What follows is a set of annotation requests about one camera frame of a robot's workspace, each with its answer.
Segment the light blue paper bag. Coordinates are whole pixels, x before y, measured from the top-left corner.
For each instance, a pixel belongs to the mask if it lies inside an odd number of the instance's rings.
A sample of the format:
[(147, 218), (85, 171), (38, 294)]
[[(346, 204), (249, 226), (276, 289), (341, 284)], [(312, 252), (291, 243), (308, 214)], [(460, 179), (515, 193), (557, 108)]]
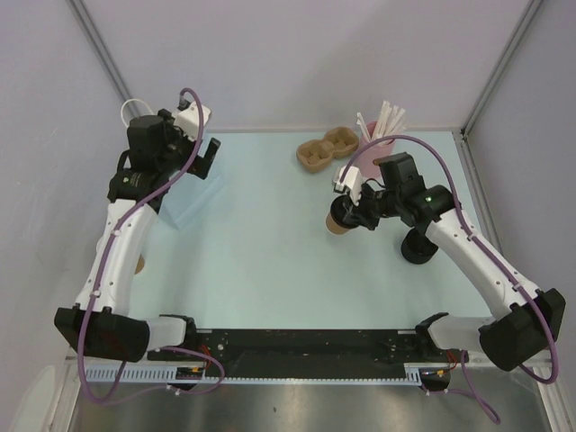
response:
[[(183, 110), (190, 103), (191, 101), (182, 97), (180, 105), (176, 109)], [(199, 106), (197, 104), (197, 107), (199, 115), (203, 115), (203, 123), (207, 124), (212, 117), (212, 110), (205, 105)], [(147, 114), (158, 114), (160, 111), (153, 112), (148, 109)], [(124, 114), (121, 115), (121, 121), (126, 130), (131, 119), (127, 119)], [(182, 170), (170, 179), (161, 178), (159, 175), (118, 173), (117, 167), (117, 174), (110, 183), (108, 198), (112, 201), (118, 198), (138, 201), (159, 187), (169, 184), (170, 188), (152, 199), (149, 205), (159, 214), (159, 218), (164, 223), (177, 230), (184, 229), (220, 191), (223, 185), (221, 167), (215, 162), (215, 159), (205, 180), (195, 175), (195, 159), (204, 155), (211, 138), (214, 137), (208, 132), (204, 132), (201, 139), (196, 138), (198, 143), (200, 140), (202, 141), (200, 146), (193, 150)]]

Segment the single brown paper cup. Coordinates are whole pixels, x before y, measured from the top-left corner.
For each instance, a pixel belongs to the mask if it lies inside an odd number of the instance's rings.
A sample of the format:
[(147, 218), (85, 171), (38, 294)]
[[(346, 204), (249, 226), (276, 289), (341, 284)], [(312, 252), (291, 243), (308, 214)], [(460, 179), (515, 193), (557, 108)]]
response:
[(329, 233), (334, 235), (344, 235), (353, 228), (345, 227), (339, 224), (329, 213), (325, 219), (325, 225)]

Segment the brown paper cups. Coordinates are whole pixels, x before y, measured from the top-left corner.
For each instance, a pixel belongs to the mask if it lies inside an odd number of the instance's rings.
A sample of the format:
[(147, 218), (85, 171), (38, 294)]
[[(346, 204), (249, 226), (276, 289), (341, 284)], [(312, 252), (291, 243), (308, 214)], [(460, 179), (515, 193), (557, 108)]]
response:
[(145, 259), (142, 255), (139, 255), (134, 274), (137, 275), (138, 273), (140, 273), (144, 268), (144, 265), (145, 265)]

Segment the single black cup lid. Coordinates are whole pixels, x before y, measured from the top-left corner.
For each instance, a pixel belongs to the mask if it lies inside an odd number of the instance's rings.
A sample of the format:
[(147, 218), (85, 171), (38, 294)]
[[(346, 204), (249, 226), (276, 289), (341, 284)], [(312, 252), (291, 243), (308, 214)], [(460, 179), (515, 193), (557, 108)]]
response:
[(353, 229), (358, 226), (354, 215), (355, 206), (348, 195), (340, 195), (330, 205), (329, 215), (340, 227)]

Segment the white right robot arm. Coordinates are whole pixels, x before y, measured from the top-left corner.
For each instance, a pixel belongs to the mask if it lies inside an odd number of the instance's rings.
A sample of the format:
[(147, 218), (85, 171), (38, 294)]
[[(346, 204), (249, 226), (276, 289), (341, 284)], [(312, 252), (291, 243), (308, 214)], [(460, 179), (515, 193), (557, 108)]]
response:
[(448, 348), (481, 352), (503, 371), (524, 367), (548, 350), (558, 363), (556, 341), (566, 300), (552, 288), (526, 279), (476, 229), (465, 213), (454, 184), (426, 186), (413, 157), (400, 153), (379, 161), (383, 187), (373, 189), (352, 164), (334, 176), (337, 198), (327, 224), (334, 231), (375, 230), (383, 219), (398, 218), (409, 232), (400, 252), (412, 264), (427, 263), (443, 251), (486, 303), (486, 319), (442, 312), (422, 322), (415, 338), (417, 354), (436, 361)]

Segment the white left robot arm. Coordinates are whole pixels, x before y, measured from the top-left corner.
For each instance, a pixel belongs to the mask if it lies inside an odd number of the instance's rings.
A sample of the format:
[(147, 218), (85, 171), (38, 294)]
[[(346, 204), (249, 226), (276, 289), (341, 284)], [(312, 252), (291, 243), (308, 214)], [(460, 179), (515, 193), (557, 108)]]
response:
[(130, 315), (132, 280), (161, 204), (179, 174), (205, 179), (220, 143), (212, 139), (203, 156), (203, 128), (211, 111), (192, 104), (130, 120), (129, 147), (109, 183), (107, 219), (86, 283), (70, 308), (58, 308), (54, 324), (80, 357), (138, 362), (167, 347), (177, 358), (199, 348), (191, 318)]

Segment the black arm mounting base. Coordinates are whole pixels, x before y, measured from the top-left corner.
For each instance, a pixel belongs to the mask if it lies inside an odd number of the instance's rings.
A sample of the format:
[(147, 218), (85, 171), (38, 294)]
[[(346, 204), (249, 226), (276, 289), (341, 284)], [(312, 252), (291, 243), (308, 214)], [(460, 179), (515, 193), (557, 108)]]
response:
[(177, 350), (148, 353), (152, 361), (191, 361), (188, 351), (211, 356), (203, 364), (228, 371), (271, 371), (327, 374), (336, 370), (354, 375), (390, 365), (419, 364), (451, 371), (461, 352), (434, 347), (415, 330), (394, 329), (213, 329), (193, 330)]

